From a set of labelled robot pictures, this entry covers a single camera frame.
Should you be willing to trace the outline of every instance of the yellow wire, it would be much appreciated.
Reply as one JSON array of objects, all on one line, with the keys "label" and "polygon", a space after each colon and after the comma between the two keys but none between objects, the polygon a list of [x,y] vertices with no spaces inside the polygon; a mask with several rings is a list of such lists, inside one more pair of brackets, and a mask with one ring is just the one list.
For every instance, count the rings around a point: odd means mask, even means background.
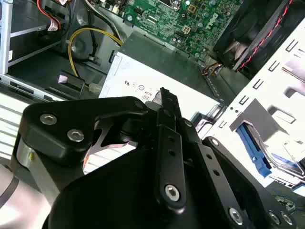
[{"label": "yellow wire", "polygon": [[83,32],[83,31],[87,31],[87,30],[92,30],[92,31],[100,32],[100,33],[102,33],[102,34],[104,34],[104,35],[110,37],[111,39],[113,39],[113,40],[114,40],[115,42],[117,42],[119,45],[122,45],[122,41],[120,41],[118,38],[116,38],[115,36],[113,36],[112,34],[106,32],[106,31],[104,31],[104,30],[100,30],[100,29],[96,29],[96,28],[90,28],[90,27],[85,27],[85,28],[81,28],[81,29],[75,31],[75,32],[72,34],[72,36],[70,37],[70,40],[69,40],[69,45],[68,45],[68,56],[69,56],[69,61],[70,61],[70,64],[71,64],[71,68],[72,68],[74,74],[75,74],[77,77],[79,77],[79,75],[78,75],[77,72],[76,72],[76,69],[75,69],[74,63],[73,63],[73,59],[72,59],[72,51],[71,51],[71,50],[72,50],[72,48],[71,48],[71,47],[72,47],[72,41],[73,41],[73,39],[74,39],[78,34],[80,34],[80,33]]}]

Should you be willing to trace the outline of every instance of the capacitor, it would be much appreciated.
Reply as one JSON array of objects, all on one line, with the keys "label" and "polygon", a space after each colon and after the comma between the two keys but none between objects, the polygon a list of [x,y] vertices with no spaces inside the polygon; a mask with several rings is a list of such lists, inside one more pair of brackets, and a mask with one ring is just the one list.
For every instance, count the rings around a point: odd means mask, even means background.
[{"label": "capacitor", "polygon": [[215,0],[211,0],[210,1],[210,6],[214,6],[214,5],[216,5],[216,1]]},{"label": "capacitor", "polygon": [[208,18],[208,17],[210,16],[210,14],[209,14],[208,12],[205,12],[205,13],[203,13],[203,16],[204,16],[205,18]]}]

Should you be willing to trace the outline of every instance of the hex bolt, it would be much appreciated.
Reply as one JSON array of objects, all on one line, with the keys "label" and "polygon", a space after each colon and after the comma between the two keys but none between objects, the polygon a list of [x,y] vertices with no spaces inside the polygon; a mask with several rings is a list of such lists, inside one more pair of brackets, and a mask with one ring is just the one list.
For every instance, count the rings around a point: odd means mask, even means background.
[{"label": "hex bolt", "polygon": [[67,136],[73,142],[81,142],[82,140],[84,140],[84,134],[81,130],[69,130]]},{"label": "hex bolt", "polygon": [[180,198],[180,193],[174,185],[165,186],[165,193],[171,201],[177,202]]},{"label": "hex bolt", "polygon": [[289,216],[284,213],[283,211],[281,211],[282,217],[283,219],[286,221],[286,223],[288,223],[289,225],[292,225],[292,220],[289,218]]},{"label": "hex bolt", "polygon": [[269,211],[269,215],[271,217],[271,219],[274,221],[274,223],[276,223],[277,225],[281,224],[280,219],[276,216],[276,214],[274,214],[272,211]]},{"label": "hex bolt", "polygon": [[45,125],[54,125],[57,123],[57,118],[53,114],[42,114],[39,119]]},{"label": "hex bolt", "polygon": [[229,214],[231,216],[231,218],[233,219],[233,221],[237,224],[237,225],[242,225],[243,224],[243,218],[241,216],[241,214],[234,208],[230,208],[229,209]]},{"label": "hex bolt", "polygon": [[187,124],[187,126],[192,127],[192,123],[190,121],[185,120],[184,122],[185,122],[185,124]]}]

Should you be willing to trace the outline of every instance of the motherboard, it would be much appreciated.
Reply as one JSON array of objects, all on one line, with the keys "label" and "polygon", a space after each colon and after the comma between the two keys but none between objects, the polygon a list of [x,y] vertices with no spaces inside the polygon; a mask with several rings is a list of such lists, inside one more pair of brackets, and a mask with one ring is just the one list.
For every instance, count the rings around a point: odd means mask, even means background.
[{"label": "motherboard", "polygon": [[101,0],[102,7],[190,56],[203,60],[241,0]]}]

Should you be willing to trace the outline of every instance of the red wire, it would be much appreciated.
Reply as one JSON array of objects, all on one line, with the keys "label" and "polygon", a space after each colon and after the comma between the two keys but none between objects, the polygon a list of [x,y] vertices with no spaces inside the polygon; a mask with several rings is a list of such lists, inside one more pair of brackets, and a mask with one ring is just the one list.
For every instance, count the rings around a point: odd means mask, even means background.
[{"label": "red wire", "polygon": [[268,37],[270,37],[270,35],[272,34],[272,32],[276,29],[276,27],[280,24],[281,20],[283,19],[283,17],[286,15],[287,10],[290,6],[290,4],[292,3],[292,0],[289,1],[288,5],[286,5],[285,10],[283,12],[283,14],[277,19],[275,26],[273,27],[273,29],[270,30],[270,32],[268,33],[268,35],[262,39],[261,42],[259,42],[259,44],[256,46],[256,48],[254,49],[253,53],[249,56],[248,60],[246,60],[238,69],[237,71],[239,71],[240,69],[242,69],[247,63],[250,62],[251,58],[255,55],[255,53],[257,52],[258,48],[267,40]]},{"label": "red wire", "polygon": [[51,15],[47,14],[41,7],[40,7],[40,3],[39,0],[36,1],[37,3],[37,7],[39,9],[39,11],[41,13],[43,13],[45,16],[47,16],[48,18],[50,18],[51,20],[56,21],[57,25],[58,25],[58,30],[61,30],[61,23],[59,22],[59,20],[57,20],[55,17],[52,17]]}]

